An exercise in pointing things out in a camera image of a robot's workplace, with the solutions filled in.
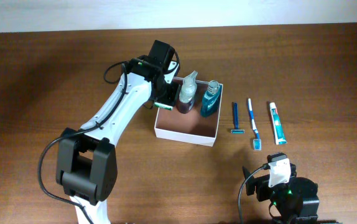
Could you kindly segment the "green soap bar package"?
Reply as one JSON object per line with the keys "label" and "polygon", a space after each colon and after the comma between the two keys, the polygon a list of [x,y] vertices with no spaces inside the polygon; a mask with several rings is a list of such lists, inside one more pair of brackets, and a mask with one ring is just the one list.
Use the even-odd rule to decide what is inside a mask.
{"label": "green soap bar package", "polygon": [[158,108],[161,108],[161,109],[164,109],[164,110],[170,110],[170,111],[173,110],[173,106],[166,105],[166,104],[159,103],[159,102],[155,102],[155,103],[154,103],[154,106],[156,106],[156,107],[158,107]]}

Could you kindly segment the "clear pump soap bottle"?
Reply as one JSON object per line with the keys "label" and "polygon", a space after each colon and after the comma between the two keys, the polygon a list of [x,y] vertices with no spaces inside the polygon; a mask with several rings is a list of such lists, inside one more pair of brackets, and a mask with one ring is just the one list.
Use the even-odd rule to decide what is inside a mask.
{"label": "clear pump soap bottle", "polygon": [[187,75],[183,79],[177,102],[177,109],[180,113],[187,114],[195,103],[195,94],[197,91],[197,75],[198,72],[194,70],[191,74]]}

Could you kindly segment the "white teal toothpaste tube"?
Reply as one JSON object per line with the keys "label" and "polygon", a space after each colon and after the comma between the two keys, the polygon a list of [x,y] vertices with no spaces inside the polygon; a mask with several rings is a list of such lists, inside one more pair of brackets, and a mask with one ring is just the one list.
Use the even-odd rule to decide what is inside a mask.
{"label": "white teal toothpaste tube", "polygon": [[287,140],[284,135],[283,127],[279,114],[277,112],[277,106],[274,102],[269,103],[269,110],[272,118],[272,125],[274,128],[274,140],[277,145],[287,144]]}

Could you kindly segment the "blue white toothbrush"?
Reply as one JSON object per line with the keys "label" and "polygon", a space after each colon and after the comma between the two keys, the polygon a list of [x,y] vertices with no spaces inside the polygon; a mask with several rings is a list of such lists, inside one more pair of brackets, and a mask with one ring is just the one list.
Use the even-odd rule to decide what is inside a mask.
{"label": "blue white toothbrush", "polygon": [[248,110],[249,110],[249,117],[251,121],[251,127],[255,134],[255,138],[253,139],[253,148],[255,151],[260,151],[262,149],[262,142],[260,139],[259,131],[257,130],[256,122],[254,119],[253,106],[250,98],[248,98]]}

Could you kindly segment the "blue disposable razor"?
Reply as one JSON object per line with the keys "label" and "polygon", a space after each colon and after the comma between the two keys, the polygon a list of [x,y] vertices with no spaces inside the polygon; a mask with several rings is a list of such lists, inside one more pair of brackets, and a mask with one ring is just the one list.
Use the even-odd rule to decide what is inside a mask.
{"label": "blue disposable razor", "polygon": [[236,102],[232,103],[232,109],[233,109],[234,129],[231,130],[231,133],[232,134],[244,134],[244,130],[239,128],[238,104]]}

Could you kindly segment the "blue mouthwash bottle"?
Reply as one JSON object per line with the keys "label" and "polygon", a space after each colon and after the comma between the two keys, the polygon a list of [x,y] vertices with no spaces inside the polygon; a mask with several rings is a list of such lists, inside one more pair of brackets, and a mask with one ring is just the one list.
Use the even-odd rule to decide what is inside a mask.
{"label": "blue mouthwash bottle", "polygon": [[210,81],[202,98],[200,113],[203,117],[208,117],[217,110],[220,94],[221,85],[216,80]]}

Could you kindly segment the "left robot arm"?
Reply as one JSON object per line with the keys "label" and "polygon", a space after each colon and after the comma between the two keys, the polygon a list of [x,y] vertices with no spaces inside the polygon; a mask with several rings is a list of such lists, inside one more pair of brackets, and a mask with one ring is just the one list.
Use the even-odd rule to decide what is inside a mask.
{"label": "left robot arm", "polygon": [[56,182],[75,205],[79,223],[109,223],[106,199],[118,175],[116,145],[147,101],[172,110],[180,85],[175,49],[155,40],[148,55],[122,62],[116,89],[79,130],[66,128],[58,141]]}

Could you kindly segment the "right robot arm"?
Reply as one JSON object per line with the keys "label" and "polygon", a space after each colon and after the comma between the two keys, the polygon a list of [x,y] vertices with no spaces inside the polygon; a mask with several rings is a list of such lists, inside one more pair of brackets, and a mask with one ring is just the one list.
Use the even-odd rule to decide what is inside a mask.
{"label": "right robot arm", "polygon": [[318,220],[318,184],[298,177],[296,165],[283,152],[267,156],[267,162],[253,172],[243,167],[244,181],[238,192],[238,212],[243,221],[241,195],[256,195],[258,201],[270,201],[279,216],[271,215],[273,223],[316,223]]}

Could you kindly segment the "white cardboard box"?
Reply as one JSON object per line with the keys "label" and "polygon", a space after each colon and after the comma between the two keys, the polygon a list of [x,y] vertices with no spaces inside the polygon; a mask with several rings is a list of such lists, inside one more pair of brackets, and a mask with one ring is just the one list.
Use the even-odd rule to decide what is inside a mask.
{"label": "white cardboard box", "polygon": [[197,80],[196,83],[195,104],[188,113],[180,113],[177,108],[172,110],[159,108],[157,110],[154,124],[157,138],[209,147],[214,145],[218,135],[223,96],[219,96],[217,110],[213,114],[203,117],[200,114],[200,110],[208,82]]}

